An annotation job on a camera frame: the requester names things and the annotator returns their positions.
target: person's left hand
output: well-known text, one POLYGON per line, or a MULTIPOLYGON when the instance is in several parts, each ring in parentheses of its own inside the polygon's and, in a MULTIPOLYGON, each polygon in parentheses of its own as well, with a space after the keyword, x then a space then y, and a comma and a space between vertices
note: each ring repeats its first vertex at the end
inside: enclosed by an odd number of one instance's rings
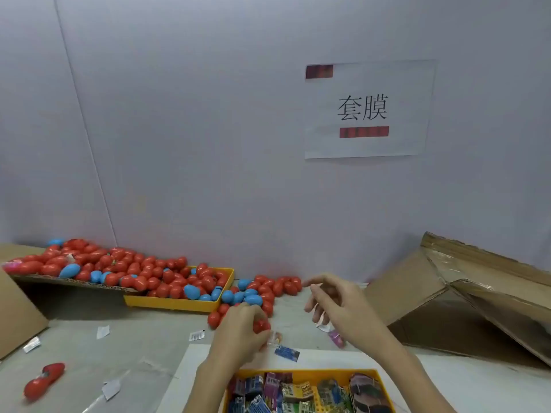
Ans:
POLYGON ((253 322, 265 318, 259 305, 241 303, 231 307, 214 334, 207 360, 235 373, 268 341, 270 330, 258 334, 252 330, 253 322))

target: red rectangle on sign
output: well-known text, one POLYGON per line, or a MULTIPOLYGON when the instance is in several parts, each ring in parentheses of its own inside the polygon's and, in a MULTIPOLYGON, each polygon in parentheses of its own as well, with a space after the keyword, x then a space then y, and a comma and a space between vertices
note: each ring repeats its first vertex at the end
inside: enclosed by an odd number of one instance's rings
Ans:
POLYGON ((308 65, 306 67, 306 79, 333 78, 333 65, 308 65))
POLYGON ((389 135, 390 126, 370 126, 366 128, 340 128, 339 138, 384 138, 389 135))

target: forearm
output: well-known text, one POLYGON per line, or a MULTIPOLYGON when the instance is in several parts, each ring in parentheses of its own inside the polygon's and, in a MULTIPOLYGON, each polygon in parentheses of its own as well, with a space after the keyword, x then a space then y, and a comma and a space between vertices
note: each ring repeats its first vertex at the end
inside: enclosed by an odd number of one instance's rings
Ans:
POLYGON ((191 394, 183 413, 216 413, 231 380, 231 369, 223 368, 219 363, 207 358, 195 374, 191 394))
POLYGON ((396 384, 412 413, 455 413, 417 357, 394 336, 389 339, 376 361, 396 384))

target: yellow tray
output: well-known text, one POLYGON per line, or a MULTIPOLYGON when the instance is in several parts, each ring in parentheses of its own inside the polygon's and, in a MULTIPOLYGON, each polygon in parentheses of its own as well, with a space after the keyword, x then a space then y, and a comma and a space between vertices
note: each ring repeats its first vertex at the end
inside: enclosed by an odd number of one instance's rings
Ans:
MULTIPOLYGON (((392 413, 396 413, 396 410, 392 405, 392 400, 390 399, 389 394, 386 391, 385 385, 381 380, 381 376, 379 375, 376 369, 292 369, 292 370, 240 369, 237 372, 236 376, 243 379, 243 378, 252 377, 254 375, 265 374, 267 372, 290 372, 293 374, 294 384, 309 381, 312 387, 317 386, 320 381, 323 381, 325 379, 334 379, 338 382, 338 384, 341 387, 346 387, 346 388, 350 386, 349 380, 352 374, 355 374, 355 373, 365 374, 371 378, 374 378, 381 384, 381 389, 383 391, 383 394, 385 395, 386 399, 389 401, 390 410, 392 410, 392 413)), ((322 412, 323 407, 319 403, 319 397, 315 397, 316 395, 317 395, 317 390, 314 390, 314 402, 316 403, 316 412, 322 412)), ((224 397, 224 410, 222 410, 224 413, 228 411, 228 405, 230 403, 230 400, 231 400, 231 395, 228 393, 228 391, 226 391, 226 394, 224 397)))
MULTIPOLYGON (((229 290, 234 282, 234 269, 233 268, 213 268, 215 271, 221 271, 228 275, 228 282, 224 286, 222 292, 229 290)), ((199 301, 199 300, 184 300, 182 298, 158 298, 158 297, 145 297, 135 295, 125 295, 125 303, 128 306, 134 307, 151 307, 151 308, 163 308, 168 310, 187 310, 190 312, 214 312, 220 306, 222 293, 216 301, 199 301)))

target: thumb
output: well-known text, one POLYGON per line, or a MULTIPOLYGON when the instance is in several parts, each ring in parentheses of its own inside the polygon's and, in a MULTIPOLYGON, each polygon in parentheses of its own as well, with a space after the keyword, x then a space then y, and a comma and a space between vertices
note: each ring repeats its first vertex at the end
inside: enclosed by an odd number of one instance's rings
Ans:
POLYGON ((310 286, 310 291, 312 291, 313 298, 316 299, 317 303, 323 308, 329 317, 333 317, 335 310, 339 307, 333 299, 330 298, 319 285, 312 284, 310 286))
POLYGON ((262 332, 255 335, 255 345, 257 350, 264 345, 270 338, 271 330, 263 330, 262 332))

